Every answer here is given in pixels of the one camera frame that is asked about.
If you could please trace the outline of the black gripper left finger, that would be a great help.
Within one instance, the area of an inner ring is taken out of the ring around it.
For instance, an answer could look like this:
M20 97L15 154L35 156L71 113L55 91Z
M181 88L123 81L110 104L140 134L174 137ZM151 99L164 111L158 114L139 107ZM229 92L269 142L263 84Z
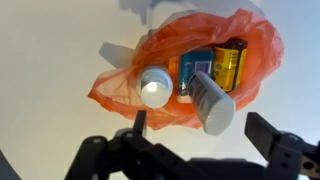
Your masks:
M165 146L145 138L146 120L146 111L139 110L133 127L120 135L125 172L134 180L186 180L184 161Z

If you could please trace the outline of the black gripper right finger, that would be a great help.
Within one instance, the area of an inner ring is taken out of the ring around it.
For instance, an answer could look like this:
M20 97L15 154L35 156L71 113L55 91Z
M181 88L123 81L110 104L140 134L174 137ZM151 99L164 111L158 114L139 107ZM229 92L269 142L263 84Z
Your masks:
M277 130L256 112L247 114L244 133L268 162L261 180L297 180L299 175L320 180L319 144Z

